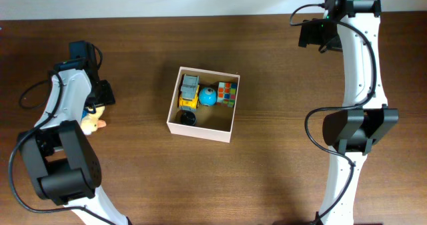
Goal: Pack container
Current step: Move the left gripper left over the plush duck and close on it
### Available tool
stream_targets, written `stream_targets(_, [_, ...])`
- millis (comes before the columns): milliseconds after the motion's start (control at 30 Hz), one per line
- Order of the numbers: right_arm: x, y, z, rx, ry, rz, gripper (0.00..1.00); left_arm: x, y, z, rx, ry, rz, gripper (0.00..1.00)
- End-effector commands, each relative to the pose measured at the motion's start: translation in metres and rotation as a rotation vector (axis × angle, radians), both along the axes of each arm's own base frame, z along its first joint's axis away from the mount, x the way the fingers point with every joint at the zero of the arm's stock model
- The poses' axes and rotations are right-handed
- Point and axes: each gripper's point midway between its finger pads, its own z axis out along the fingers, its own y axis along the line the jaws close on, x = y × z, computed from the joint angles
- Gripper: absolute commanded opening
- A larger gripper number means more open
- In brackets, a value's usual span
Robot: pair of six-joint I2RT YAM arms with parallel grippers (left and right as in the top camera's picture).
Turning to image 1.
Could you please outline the black round lid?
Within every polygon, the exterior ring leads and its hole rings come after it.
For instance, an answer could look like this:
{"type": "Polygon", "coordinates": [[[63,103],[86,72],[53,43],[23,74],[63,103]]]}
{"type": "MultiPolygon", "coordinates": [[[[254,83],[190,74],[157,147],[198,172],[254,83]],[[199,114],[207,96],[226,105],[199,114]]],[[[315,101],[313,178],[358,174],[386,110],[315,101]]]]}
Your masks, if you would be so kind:
{"type": "Polygon", "coordinates": [[[196,115],[192,111],[182,111],[179,120],[186,126],[195,126],[197,123],[196,115]]]}

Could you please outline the yellow grey toy truck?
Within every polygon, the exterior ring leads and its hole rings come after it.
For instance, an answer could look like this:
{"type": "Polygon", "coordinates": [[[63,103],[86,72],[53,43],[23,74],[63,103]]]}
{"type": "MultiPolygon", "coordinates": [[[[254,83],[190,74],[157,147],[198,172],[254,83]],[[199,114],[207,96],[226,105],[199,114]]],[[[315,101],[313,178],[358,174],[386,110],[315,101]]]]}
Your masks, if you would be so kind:
{"type": "Polygon", "coordinates": [[[195,111],[198,107],[199,77],[185,74],[180,87],[178,108],[195,111]]]}

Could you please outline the yellow plush duck toy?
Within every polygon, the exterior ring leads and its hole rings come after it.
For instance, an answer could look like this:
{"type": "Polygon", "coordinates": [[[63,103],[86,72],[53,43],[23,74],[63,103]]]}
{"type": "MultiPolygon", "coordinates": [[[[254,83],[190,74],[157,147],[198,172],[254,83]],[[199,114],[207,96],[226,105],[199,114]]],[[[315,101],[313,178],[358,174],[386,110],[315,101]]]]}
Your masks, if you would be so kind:
{"type": "Polygon", "coordinates": [[[99,128],[104,128],[107,125],[106,121],[101,119],[101,116],[105,111],[104,106],[97,107],[94,114],[91,113],[92,111],[92,109],[89,109],[89,112],[84,111],[83,118],[81,119],[80,123],[81,130],[87,136],[91,135],[93,132],[96,132],[99,128]]]}

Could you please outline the blue ball toy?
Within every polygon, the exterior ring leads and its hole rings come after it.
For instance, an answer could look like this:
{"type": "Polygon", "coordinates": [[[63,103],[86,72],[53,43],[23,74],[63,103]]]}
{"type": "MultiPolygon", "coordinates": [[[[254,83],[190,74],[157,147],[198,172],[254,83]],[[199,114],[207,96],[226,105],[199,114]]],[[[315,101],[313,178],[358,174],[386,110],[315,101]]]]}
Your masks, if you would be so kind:
{"type": "Polygon", "coordinates": [[[199,102],[204,106],[213,106],[217,101],[217,92],[211,87],[203,88],[199,93],[199,102]]]}

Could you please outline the colourful puzzle cube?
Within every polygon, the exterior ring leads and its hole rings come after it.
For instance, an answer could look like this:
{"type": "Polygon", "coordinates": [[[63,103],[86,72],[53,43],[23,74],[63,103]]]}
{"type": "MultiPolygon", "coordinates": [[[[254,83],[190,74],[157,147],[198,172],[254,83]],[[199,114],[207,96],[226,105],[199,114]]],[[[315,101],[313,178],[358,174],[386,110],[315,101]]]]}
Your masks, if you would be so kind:
{"type": "Polygon", "coordinates": [[[238,85],[236,83],[219,82],[216,103],[226,107],[236,104],[238,85]]]}

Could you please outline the beige cardboard box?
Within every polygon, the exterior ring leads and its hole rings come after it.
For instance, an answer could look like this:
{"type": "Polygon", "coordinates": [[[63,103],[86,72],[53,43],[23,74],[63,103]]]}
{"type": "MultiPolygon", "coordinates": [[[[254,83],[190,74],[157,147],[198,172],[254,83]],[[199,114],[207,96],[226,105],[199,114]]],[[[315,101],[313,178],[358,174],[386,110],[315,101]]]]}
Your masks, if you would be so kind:
{"type": "Polygon", "coordinates": [[[180,67],[175,81],[173,96],[166,120],[169,130],[173,134],[229,143],[232,136],[234,117],[236,114],[235,106],[227,107],[214,105],[212,107],[207,107],[201,105],[196,111],[194,111],[196,116],[196,123],[194,126],[187,126],[181,123],[181,112],[178,109],[178,98],[183,76],[185,74],[198,76],[199,84],[202,87],[217,87],[218,83],[221,81],[235,83],[238,85],[240,83],[240,76],[231,73],[222,73],[192,67],[180,67]]]}

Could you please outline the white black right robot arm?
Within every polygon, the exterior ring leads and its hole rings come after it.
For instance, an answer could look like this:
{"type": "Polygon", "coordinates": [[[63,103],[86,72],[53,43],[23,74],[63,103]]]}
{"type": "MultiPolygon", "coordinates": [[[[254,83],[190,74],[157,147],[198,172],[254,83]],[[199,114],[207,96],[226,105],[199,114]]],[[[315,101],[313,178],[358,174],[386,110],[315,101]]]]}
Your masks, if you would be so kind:
{"type": "Polygon", "coordinates": [[[330,155],[326,191],[313,224],[353,224],[360,172],[373,145],[397,124],[398,110],[388,106],[380,75],[378,36],[381,0],[324,0],[321,19],[305,20],[299,45],[318,45],[321,53],[344,56],[344,100],[325,107],[322,124],[330,155]]]}

